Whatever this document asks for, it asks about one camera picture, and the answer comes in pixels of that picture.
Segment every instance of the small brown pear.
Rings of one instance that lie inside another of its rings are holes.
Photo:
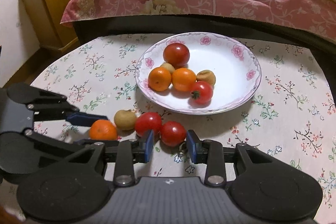
[[[173,74],[173,72],[175,71],[173,65],[169,63],[163,63],[160,67],[167,69],[170,72],[170,74]]]
[[[196,75],[197,81],[204,81],[214,86],[216,83],[216,76],[211,70],[202,70]]]
[[[134,128],[137,116],[130,110],[118,110],[114,115],[114,123],[121,130],[131,130]]]

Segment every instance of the white plate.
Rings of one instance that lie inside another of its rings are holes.
[[[196,74],[209,69],[216,75],[210,103],[190,104],[190,94],[178,92],[172,85],[163,92],[148,87],[150,71],[161,66],[165,47],[175,42],[189,48],[189,69]],[[168,37],[145,51],[136,66],[135,78],[145,97],[154,103],[179,113],[209,115],[234,109],[248,101],[260,84],[261,68],[254,54],[240,42],[219,34],[190,32]]]

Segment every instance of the red tomato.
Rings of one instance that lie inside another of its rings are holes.
[[[150,129],[154,130],[154,136],[158,136],[161,126],[161,116],[157,112],[146,112],[137,118],[134,128],[139,137]]]
[[[212,86],[205,81],[198,81],[193,84],[191,89],[191,98],[197,104],[205,104],[211,100],[213,96]]]
[[[163,59],[165,62],[173,65],[175,68],[186,65],[189,58],[189,49],[181,43],[170,44],[163,51]]]
[[[179,122],[166,122],[161,127],[161,140],[167,146],[177,146],[187,136],[187,131]]]

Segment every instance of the table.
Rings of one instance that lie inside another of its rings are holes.
[[[255,96],[229,112],[190,116],[170,112],[148,101],[137,89],[135,66],[142,53],[168,34],[127,34],[99,37],[46,68],[33,86],[68,96],[87,113],[113,119],[119,109],[136,114],[156,111],[163,122],[175,120],[194,129],[201,139],[235,147],[246,142],[300,169],[320,182],[323,202],[315,217],[321,224],[336,220],[336,107],[324,74],[310,50],[274,42],[240,39],[258,58],[262,80]],[[88,137],[88,128],[64,121],[38,122],[35,130],[66,142]],[[135,133],[120,133],[120,140]],[[233,180],[232,164],[226,164]],[[194,165],[186,154],[155,144],[149,164],[135,164],[136,176],[200,176],[205,165]],[[105,178],[112,180],[114,164]],[[23,217],[15,200],[16,186],[3,182],[0,203]]]

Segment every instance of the plate rim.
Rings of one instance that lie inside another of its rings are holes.
[[[149,97],[147,94],[145,94],[145,92],[142,90],[140,84],[139,84],[139,74],[140,74],[140,69],[139,69],[139,65],[142,64],[142,60],[144,59],[144,55],[153,47],[156,47],[158,43],[162,42],[162,41],[165,41],[165,40],[168,40],[168,39],[171,39],[173,37],[176,37],[176,36],[180,36],[180,35],[190,35],[190,34],[213,34],[213,35],[219,35],[221,36],[222,38],[226,38],[226,39],[229,39],[229,40],[233,40],[235,41],[236,43],[239,43],[241,44],[241,46],[244,47],[245,50],[247,50],[247,52],[249,53],[249,56],[251,56],[251,54],[254,56],[255,58],[255,61],[257,63],[254,62],[254,64],[257,66],[257,68],[259,68],[259,71],[260,71],[260,75],[259,75],[259,81],[258,79],[256,80],[256,82],[258,81],[258,83],[256,85],[254,85],[254,91],[252,92],[252,94],[246,98],[245,100],[243,100],[241,103],[235,105],[235,106],[232,106],[232,107],[227,107],[227,108],[224,108],[224,109],[218,109],[218,110],[210,110],[210,111],[199,111],[198,112],[185,112],[185,111],[181,111],[181,110],[177,110],[177,109],[171,109],[171,108],[167,108],[166,106],[163,106],[160,104],[159,101],[156,101],[154,102],[153,99],[151,97]],[[136,67],[135,67],[135,81],[136,81],[136,84],[137,84],[137,88],[140,89],[140,91],[142,92],[142,94],[150,101],[152,101],[153,103],[159,105],[160,107],[163,107],[164,109],[167,109],[167,110],[171,110],[173,112],[176,112],[176,113],[181,113],[181,114],[186,114],[186,115],[196,115],[196,116],[202,116],[202,115],[212,115],[212,114],[219,114],[219,113],[223,113],[223,112],[227,112],[229,110],[233,110],[233,109],[236,109],[238,107],[240,107],[241,105],[245,104],[246,102],[248,102],[253,96],[254,94],[256,93],[257,89],[259,88],[260,86],[260,83],[261,83],[261,76],[262,76],[262,71],[261,71],[261,66],[260,66],[260,63],[257,59],[257,57],[254,55],[254,53],[248,48],[246,47],[246,45],[244,45],[243,43],[241,43],[240,41],[232,38],[232,37],[227,37],[225,35],[222,35],[222,34],[218,34],[218,33],[212,33],[212,32],[184,32],[184,33],[179,33],[179,34],[175,34],[175,35],[172,35],[170,37],[166,37],[164,39],[161,39],[160,41],[156,42],[154,45],[150,46],[148,49],[146,49],[144,51],[144,53],[140,56],[140,58],[138,59],[138,62],[136,64]]]

